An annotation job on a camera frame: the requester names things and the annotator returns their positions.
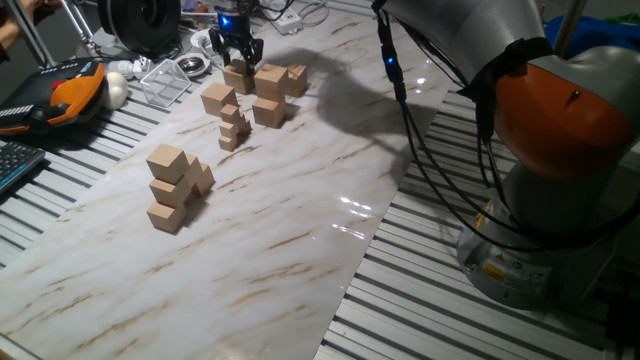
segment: black device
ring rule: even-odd
[[[38,165],[45,154],[43,150],[17,142],[0,148],[0,193]]]
[[[247,75],[255,73],[255,66],[262,60],[264,40],[251,36],[251,21],[246,15],[218,12],[218,26],[209,30],[213,50],[222,56],[224,65],[231,63],[229,49],[234,48],[247,63]]]
[[[179,39],[180,0],[98,0],[98,13],[107,34],[151,59]]]
[[[102,105],[104,72],[102,64],[79,59],[32,74],[0,105],[0,135],[88,121]]]

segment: sticker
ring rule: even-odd
[[[493,213],[492,205],[493,205],[493,201],[489,201],[487,203],[487,206],[485,206],[483,210],[489,214],[492,214]],[[485,223],[485,216],[482,214],[478,214],[478,216],[476,216],[476,230],[480,231],[484,223]]]
[[[492,247],[482,272],[510,289],[538,295],[544,288],[551,267],[527,263],[500,248]]]
[[[80,73],[86,72],[87,70],[89,70],[91,68],[91,63],[87,63],[87,65],[85,65],[82,70],[80,70]]]

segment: marble-pattern surface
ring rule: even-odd
[[[394,26],[414,116],[449,81]],[[44,359],[311,359],[409,160],[376,22],[332,13],[265,60],[308,66],[280,129],[234,153],[190,98],[0,273],[0,332]],[[250,111],[255,95],[239,96]],[[212,165],[177,235],[152,228],[145,158],[161,142]]]

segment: wooden cube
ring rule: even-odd
[[[209,167],[209,165],[200,164],[200,167],[202,169],[202,176],[196,183],[193,191],[196,195],[203,196],[207,191],[209,191],[209,189],[211,189],[216,180],[213,177],[213,173],[211,172],[211,167]]]
[[[238,136],[239,127],[236,124],[222,123],[220,124],[220,135],[227,138],[235,138]]]
[[[277,128],[287,113],[287,104],[258,98],[253,103],[256,124]]]
[[[242,60],[231,60],[231,64],[222,70],[222,76],[225,84],[245,95],[250,93],[255,86],[253,76],[247,76],[247,63]]]
[[[288,68],[289,86],[287,95],[300,97],[307,90],[307,67],[291,65]]]
[[[189,162],[189,169],[187,169],[187,172],[184,174],[184,176],[187,178],[189,188],[192,188],[200,178],[202,170],[200,169],[200,160],[198,160],[195,155],[186,155],[187,161]]]
[[[222,121],[236,125],[240,123],[241,119],[240,108],[231,104],[225,105],[225,107],[220,111],[220,117],[222,118]]]
[[[153,227],[173,234],[182,226],[182,222],[187,217],[187,209],[184,204],[172,208],[154,202],[147,209],[147,215]]]
[[[220,111],[227,105],[238,105],[236,93],[231,86],[214,83],[200,95],[204,110],[209,115],[220,116]]]
[[[191,194],[191,187],[186,176],[183,176],[175,185],[153,179],[149,187],[156,198],[156,202],[169,207],[183,205],[189,194]]]
[[[255,76],[256,93],[259,98],[284,102],[289,78],[287,69],[281,66],[265,65]]]
[[[189,168],[184,151],[167,144],[160,144],[147,158],[147,164],[156,179],[173,185]]]
[[[251,121],[247,120],[247,118],[244,115],[242,115],[242,119],[240,120],[240,124],[241,124],[241,127],[239,129],[240,130],[239,131],[240,134],[246,134],[249,131],[251,131]]]
[[[220,149],[227,150],[227,151],[233,151],[233,149],[236,148],[236,145],[238,145],[238,139],[237,138],[228,138],[226,136],[220,136],[218,138],[218,143],[220,144]]]

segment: power strip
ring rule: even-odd
[[[266,6],[271,9],[283,9],[285,6],[285,2],[283,0],[262,0],[260,3],[262,4],[262,6]],[[273,20],[280,16],[280,12],[277,11],[271,11],[267,9],[262,9],[262,11],[264,12],[264,15],[267,17],[267,19],[270,20]],[[282,35],[295,34],[304,28],[304,26],[302,25],[302,19],[291,8],[288,8],[280,17],[280,19],[272,21],[271,23]]]

